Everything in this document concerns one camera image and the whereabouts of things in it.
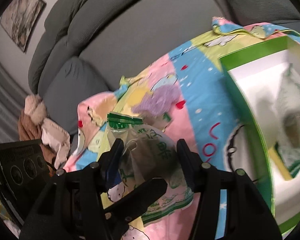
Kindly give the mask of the grey corner sofa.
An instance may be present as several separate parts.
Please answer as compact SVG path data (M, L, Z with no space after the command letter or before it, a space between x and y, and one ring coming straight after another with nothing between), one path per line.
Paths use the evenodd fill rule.
M42 97L63 64L76 56L116 90L122 76L138 74L209 31L214 16L239 24L226 0L58 0L32 57L30 89ZM300 22L277 25L300 33Z

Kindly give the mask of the grey sofa throw pillow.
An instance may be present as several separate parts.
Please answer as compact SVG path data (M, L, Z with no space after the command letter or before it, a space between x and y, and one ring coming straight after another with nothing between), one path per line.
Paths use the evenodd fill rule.
M290 0L226 0L237 23L269 22L273 24L300 22L300 13Z

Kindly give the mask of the clear green printed bag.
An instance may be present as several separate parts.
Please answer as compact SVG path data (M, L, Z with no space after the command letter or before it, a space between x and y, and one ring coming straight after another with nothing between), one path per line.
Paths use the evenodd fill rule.
M123 141L119 174L128 191L154 177L162 177L167 183L163 196L141 216L145 225L192 203L193 192L178 162L175 142L164 132L140 118L114 112L107 116L107 131L110 144L116 139Z

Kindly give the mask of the small grey cushion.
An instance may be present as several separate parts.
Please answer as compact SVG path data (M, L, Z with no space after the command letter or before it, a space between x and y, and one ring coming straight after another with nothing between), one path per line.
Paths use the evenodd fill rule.
M78 104L108 90L102 77L87 62L74 56L63 64L42 98L49 118L74 135L78 130Z

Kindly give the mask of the beige brown clothing pile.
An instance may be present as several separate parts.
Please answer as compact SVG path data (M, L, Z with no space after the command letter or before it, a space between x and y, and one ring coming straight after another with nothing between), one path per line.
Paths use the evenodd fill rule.
M40 139L39 146L48 164L50 175L59 169L68 158L70 135L61 126L49 119L46 106L38 95L28 95L25 107L18 120L18 133L21 141Z

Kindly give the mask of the colourful cartoon blanket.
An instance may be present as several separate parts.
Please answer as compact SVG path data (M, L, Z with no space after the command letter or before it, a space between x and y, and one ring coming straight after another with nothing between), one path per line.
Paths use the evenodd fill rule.
M118 90L98 93L79 103L78 144L64 169L82 170L110 150L115 142L110 144L107 137L107 116L111 112L140 118L161 130L175 142L176 152L178 140L184 139L202 162L227 172L242 169L231 163L235 153L245 150L244 140L238 137L243 125L225 85L220 58L280 36L300 44L298 32L280 25L243 27L215 17L211 31L165 54L137 76L122 77ZM104 210L130 192L119 174L115 185L101 195ZM226 197L226 190L221 190L215 239L224 236ZM147 225L142 214L129 223L120 239L190 239L199 199L200 194L193 192L193 201L186 208Z

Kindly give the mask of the green white storage box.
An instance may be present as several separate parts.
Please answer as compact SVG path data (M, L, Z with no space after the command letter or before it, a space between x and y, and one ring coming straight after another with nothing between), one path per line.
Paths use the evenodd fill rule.
M280 171L275 151L280 123L276 101L282 74L293 65L300 76L300 44L280 36L234 51L220 58L225 85L239 114L243 153L235 153L233 167L244 169L262 194L283 235L300 221L300 170L288 180Z

